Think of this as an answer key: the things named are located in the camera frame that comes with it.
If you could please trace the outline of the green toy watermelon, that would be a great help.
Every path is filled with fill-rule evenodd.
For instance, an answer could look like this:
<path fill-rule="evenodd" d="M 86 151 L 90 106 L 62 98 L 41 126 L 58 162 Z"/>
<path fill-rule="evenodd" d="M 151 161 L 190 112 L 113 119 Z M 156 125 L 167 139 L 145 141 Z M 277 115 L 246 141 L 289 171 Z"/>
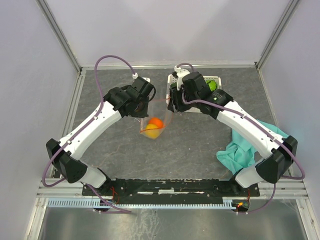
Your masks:
<path fill-rule="evenodd" d="M 207 80 L 206 84 L 209 86 L 211 92 L 214 92 L 218 88 L 217 83 L 214 80 Z"/>

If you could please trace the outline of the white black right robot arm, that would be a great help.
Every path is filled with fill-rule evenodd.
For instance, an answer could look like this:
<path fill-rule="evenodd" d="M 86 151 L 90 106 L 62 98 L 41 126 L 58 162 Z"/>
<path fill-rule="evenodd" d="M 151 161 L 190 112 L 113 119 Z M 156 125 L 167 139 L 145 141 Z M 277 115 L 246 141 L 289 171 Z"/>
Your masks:
<path fill-rule="evenodd" d="M 186 112 L 197 108 L 201 113 L 227 125 L 239 133 L 258 151 L 261 160 L 236 171 L 229 183 L 231 193 L 242 195 L 248 187 L 266 181 L 276 184 L 294 163 L 298 141 L 268 129 L 248 114 L 224 90 L 211 90 L 205 77 L 197 71 L 182 69 L 167 78 L 167 109 Z"/>

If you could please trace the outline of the white perforated plastic basket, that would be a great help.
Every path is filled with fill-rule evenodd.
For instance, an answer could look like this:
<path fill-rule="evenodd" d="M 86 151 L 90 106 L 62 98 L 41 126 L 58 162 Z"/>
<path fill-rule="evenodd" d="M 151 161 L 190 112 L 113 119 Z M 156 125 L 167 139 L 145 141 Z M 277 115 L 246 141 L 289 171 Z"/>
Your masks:
<path fill-rule="evenodd" d="M 205 81 L 214 80 L 217 83 L 217 89 L 222 89 L 222 81 L 219 76 L 203 76 Z M 167 78 L 167 91 L 166 91 L 166 104 L 169 103 L 169 89 L 171 86 L 176 86 L 176 83 L 173 83 L 173 75 L 170 74 Z M 201 111 L 198 108 L 192 107 L 189 110 L 185 111 L 186 113 L 200 113 Z"/>

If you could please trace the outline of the toy orange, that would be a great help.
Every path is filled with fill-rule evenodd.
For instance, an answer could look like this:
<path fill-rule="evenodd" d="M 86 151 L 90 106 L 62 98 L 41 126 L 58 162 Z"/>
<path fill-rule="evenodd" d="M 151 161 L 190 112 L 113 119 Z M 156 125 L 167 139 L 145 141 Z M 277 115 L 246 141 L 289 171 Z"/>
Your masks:
<path fill-rule="evenodd" d="M 153 124 L 153 125 L 157 126 L 159 129 L 164 127 L 164 122 L 158 117 L 152 117 L 148 121 L 148 124 Z"/>

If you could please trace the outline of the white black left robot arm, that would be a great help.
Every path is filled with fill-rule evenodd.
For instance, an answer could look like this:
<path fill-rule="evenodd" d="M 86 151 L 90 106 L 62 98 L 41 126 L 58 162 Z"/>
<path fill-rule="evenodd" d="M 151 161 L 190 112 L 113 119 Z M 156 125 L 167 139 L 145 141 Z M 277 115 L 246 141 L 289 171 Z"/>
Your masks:
<path fill-rule="evenodd" d="M 111 189 L 110 178 L 80 159 L 107 128 L 123 117 L 146 117 L 155 93 L 151 80 L 140 76 L 131 85 L 110 89 L 78 127 L 60 140 L 52 138 L 46 143 L 52 165 L 68 183 L 82 182 L 92 186 L 99 195 L 106 195 Z"/>

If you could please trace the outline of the yellow toy lemon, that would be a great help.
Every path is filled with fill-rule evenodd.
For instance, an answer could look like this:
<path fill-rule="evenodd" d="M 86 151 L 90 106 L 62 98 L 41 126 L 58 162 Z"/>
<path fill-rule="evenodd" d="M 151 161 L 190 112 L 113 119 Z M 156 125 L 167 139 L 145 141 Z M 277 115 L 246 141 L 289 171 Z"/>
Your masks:
<path fill-rule="evenodd" d="M 144 134 L 150 139 L 156 139 L 161 134 L 161 129 L 157 125 L 149 123 L 146 125 Z"/>

